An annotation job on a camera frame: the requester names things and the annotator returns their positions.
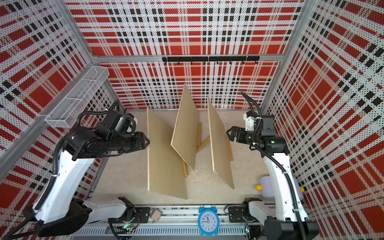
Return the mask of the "wooden board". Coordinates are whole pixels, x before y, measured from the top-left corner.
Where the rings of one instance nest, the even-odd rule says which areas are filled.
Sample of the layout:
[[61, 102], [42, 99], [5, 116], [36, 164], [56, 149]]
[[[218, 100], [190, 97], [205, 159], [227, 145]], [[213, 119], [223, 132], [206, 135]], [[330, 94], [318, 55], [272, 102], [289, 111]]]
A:
[[209, 98], [207, 106], [213, 171], [234, 190], [231, 162], [227, 152], [229, 138], [225, 126]]
[[171, 146], [192, 169], [196, 165], [199, 112], [189, 89], [184, 85]]
[[174, 129], [153, 110], [147, 109], [148, 190], [187, 199], [183, 160], [171, 146]]

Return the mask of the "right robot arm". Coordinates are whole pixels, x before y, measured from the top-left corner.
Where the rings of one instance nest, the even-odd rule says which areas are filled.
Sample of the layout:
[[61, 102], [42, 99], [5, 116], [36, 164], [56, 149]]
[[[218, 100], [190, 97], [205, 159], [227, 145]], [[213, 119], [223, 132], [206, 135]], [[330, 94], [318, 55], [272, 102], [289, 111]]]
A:
[[274, 193], [275, 209], [260, 199], [243, 201], [243, 217], [257, 220], [262, 237], [268, 240], [313, 240], [320, 233], [319, 225], [306, 213], [290, 166], [290, 152], [283, 137], [274, 128], [274, 116], [262, 115], [260, 106], [251, 97], [241, 93], [250, 106], [244, 114], [245, 127], [233, 126], [227, 130], [230, 141], [246, 144], [258, 151], [264, 160]]

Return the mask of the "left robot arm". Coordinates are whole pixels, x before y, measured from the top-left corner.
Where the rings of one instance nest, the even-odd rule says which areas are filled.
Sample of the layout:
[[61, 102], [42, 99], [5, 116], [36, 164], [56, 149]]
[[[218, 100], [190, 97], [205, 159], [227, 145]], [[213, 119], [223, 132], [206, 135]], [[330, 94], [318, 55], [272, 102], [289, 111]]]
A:
[[88, 112], [78, 115], [75, 127], [58, 142], [53, 152], [51, 178], [39, 198], [24, 209], [24, 220], [5, 235], [6, 240], [37, 235], [40, 238], [71, 235], [83, 226], [101, 220], [130, 222], [138, 217], [127, 198], [93, 203], [74, 197], [87, 169], [97, 158], [118, 157], [147, 148], [150, 140], [136, 130], [137, 120], [120, 110], [120, 101], [102, 111], [102, 122], [94, 128], [81, 121]]

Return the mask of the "right wooden easel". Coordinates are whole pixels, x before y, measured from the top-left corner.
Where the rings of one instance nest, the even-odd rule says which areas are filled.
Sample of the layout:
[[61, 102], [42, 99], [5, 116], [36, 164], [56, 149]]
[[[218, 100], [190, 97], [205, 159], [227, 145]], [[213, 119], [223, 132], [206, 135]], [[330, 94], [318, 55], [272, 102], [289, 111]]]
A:
[[232, 148], [231, 148], [231, 142], [230, 141], [227, 141], [227, 152], [228, 152], [228, 158], [229, 158], [229, 161], [233, 161], [233, 153], [232, 153]]

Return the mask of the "lavender toaster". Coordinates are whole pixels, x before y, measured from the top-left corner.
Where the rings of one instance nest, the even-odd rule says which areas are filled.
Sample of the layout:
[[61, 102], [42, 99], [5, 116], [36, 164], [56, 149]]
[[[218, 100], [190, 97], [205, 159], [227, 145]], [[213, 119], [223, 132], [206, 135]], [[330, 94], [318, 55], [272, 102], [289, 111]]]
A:
[[[304, 199], [304, 188], [300, 187], [296, 178], [293, 178], [296, 190], [299, 196], [300, 201]], [[275, 194], [272, 187], [272, 180], [270, 176], [263, 176], [260, 178], [259, 184], [256, 186], [256, 189], [261, 192], [262, 198], [267, 201], [275, 201]]]

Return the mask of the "small brown square block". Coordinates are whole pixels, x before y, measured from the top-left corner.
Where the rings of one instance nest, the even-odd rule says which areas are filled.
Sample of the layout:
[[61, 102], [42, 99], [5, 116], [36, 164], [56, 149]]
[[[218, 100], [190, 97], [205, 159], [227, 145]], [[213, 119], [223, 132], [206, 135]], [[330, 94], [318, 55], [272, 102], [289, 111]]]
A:
[[162, 217], [163, 212], [159, 209], [154, 209], [150, 214], [150, 219], [152, 219], [154, 222], [158, 222], [160, 218]]

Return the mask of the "blue alarm clock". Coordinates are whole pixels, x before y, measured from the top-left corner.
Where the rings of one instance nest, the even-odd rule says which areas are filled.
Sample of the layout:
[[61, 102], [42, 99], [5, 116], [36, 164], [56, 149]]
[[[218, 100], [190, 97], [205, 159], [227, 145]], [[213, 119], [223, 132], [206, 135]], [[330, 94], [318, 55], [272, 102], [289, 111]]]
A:
[[202, 236], [218, 235], [220, 219], [216, 207], [212, 205], [199, 207], [198, 227]]

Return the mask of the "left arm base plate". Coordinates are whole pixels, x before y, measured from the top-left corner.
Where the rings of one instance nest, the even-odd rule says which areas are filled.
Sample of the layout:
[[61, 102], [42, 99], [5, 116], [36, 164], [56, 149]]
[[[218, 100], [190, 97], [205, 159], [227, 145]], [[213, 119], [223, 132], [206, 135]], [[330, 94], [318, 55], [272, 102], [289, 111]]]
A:
[[112, 224], [145, 224], [148, 222], [150, 208], [135, 207], [126, 209], [118, 218], [109, 219]]

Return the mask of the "black hook rail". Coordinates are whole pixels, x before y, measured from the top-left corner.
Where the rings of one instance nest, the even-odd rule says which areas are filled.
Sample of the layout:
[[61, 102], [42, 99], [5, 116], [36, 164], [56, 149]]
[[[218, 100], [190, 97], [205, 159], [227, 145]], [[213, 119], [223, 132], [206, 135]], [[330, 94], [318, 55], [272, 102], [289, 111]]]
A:
[[181, 63], [181, 62], [258, 62], [260, 56], [207, 56], [207, 57], [162, 57], [164, 63]]

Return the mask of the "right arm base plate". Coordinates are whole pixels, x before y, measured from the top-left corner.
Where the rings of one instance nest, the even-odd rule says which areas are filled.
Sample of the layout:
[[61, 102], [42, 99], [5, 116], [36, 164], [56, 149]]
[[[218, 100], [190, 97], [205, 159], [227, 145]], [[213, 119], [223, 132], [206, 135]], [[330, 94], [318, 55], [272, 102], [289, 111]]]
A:
[[245, 207], [230, 205], [227, 207], [230, 223], [245, 223], [248, 220], [245, 217]]

